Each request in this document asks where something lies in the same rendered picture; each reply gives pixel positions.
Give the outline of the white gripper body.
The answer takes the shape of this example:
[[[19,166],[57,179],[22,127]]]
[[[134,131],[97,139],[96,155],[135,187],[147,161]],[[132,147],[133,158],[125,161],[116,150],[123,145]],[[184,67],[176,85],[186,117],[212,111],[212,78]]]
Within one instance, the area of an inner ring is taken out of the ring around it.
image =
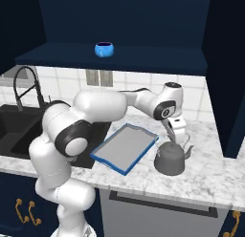
[[[183,118],[166,118],[163,125],[171,141],[181,144],[186,138],[186,122]]]

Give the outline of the grey kettle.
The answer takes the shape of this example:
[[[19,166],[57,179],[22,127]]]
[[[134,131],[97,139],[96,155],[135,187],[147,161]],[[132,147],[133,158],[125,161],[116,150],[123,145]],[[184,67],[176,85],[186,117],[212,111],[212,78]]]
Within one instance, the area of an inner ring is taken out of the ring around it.
[[[157,147],[156,156],[154,159],[155,169],[166,176],[178,176],[185,170],[185,160],[191,155],[193,145],[187,148],[190,135],[187,135],[182,144],[177,144],[174,141],[166,140],[160,137],[155,145]]]

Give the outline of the blue rimmed grey tray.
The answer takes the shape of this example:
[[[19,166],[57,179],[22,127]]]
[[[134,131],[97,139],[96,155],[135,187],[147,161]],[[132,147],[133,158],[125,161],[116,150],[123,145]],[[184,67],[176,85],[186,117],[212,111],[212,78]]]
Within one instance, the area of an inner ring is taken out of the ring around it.
[[[159,136],[126,123],[90,153],[90,157],[126,176]]]

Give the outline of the dark blue cabinet door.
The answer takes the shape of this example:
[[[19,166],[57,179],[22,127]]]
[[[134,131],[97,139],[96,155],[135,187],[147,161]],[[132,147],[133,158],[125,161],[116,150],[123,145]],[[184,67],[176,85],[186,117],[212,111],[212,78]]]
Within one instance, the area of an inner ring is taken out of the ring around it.
[[[211,0],[202,50],[219,140],[235,159],[245,137],[245,0]]]
[[[45,42],[39,0],[0,0],[0,75]]]

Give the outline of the blue mug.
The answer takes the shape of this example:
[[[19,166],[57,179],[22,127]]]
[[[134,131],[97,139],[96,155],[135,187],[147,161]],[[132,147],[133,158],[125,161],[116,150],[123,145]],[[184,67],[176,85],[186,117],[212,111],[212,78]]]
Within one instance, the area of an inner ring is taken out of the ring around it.
[[[110,57],[114,54],[114,45],[110,42],[99,42],[95,46],[95,54],[98,57]]]

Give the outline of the dark blue cupboard door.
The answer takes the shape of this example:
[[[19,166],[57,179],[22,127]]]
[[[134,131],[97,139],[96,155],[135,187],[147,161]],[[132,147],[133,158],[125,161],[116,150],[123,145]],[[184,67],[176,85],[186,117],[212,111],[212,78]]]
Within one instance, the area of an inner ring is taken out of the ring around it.
[[[29,197],[29,200],[35,202],[33,214],[42,221],[42,223],[36,227],[36,237],[50,237],[58,228],[58,218],[56,216],[57,204],[46,201],[38,196],[34,190],[35,182],[35,178],[30,178],[29,185],[32,195]],[[97,188],[95,201],[93,205],[84,212],[84,216],[88,224],[96,231],[97,237],[104,237],[100,192]]]
[[[221,227],[218,237],[223,237],[224,232],[231,232],[236,223],[236,219],[233,217],[233,212],[230,210],[227,217]],[[234,237],[245,237],[245,212],[242,212],[239,217],[239,224]]]
[[[0,172],[0,233],[11,237],[25,234],[25,186],[19,176]]]

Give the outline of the black spring tap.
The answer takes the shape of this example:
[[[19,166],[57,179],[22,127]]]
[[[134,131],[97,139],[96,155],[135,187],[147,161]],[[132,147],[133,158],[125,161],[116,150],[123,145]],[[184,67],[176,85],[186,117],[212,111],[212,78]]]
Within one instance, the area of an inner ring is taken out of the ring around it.
[[[24,93],[22,93],[21,95],[19,95],[18,92],[17,92],[17,89],[16,89],[17,78],[18,78],[19,73],[22,70],[25,70],[25,69],[29,70],[32,73],[34,84],[30,88],[28,88]],[[44,97],[41,94],[41,89],[40,89],[40,84],[39,84],[38,78],[37,78],[34,70],[31,67],[29,67],[29,66],[22,66],[22,67],[20,67],[17,70],[17,72],[15,73],[14,78],[13,78],[13,91],[14,91],[14,96],[15,96],[17,108],[18,108],[18,110],[20,112],[23,111],[23,105],[22,105],[22,102],[21,102],[21,98],[24,95],[26,95],[32,89],[35,89],[36,90],[37,101],[38,101],[39,107],[42,108],[42,106],[44,105]]]

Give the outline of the black sink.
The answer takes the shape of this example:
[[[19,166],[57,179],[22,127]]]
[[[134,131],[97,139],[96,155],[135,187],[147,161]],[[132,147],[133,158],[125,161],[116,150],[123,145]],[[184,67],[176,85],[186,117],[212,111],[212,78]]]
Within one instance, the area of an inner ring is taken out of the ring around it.
[[[15,105],[0,106],[0,155],[28,160],[29,145],[42,132],[42,115],[43,110],[36,107],[24,107],[19,111]],[[89,169],[93,167],[95,161],[90,153],[104,141],[110,125],[110,122],[92,125],[89,145],[72,166]]]

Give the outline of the grey wall outlet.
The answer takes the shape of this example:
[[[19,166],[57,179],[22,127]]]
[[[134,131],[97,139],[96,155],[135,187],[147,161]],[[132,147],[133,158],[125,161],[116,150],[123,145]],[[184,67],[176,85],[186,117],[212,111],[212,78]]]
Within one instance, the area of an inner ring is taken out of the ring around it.
[[[99,85],[99,72],[97,70],[86,69],[86,82],[91,86]]]
[[[100,85],[103,87],[113,86],[113,72],[100,70]]]

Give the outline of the dark blue wall cabinet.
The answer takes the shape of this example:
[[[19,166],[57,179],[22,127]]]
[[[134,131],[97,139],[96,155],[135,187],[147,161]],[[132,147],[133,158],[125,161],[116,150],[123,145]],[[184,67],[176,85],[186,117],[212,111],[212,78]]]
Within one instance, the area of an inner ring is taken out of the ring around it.
[[[203,75],[211,0],[39,0],[47,42],[16,58],[35,66]],[[98,57],[99,42],[114,45]]]

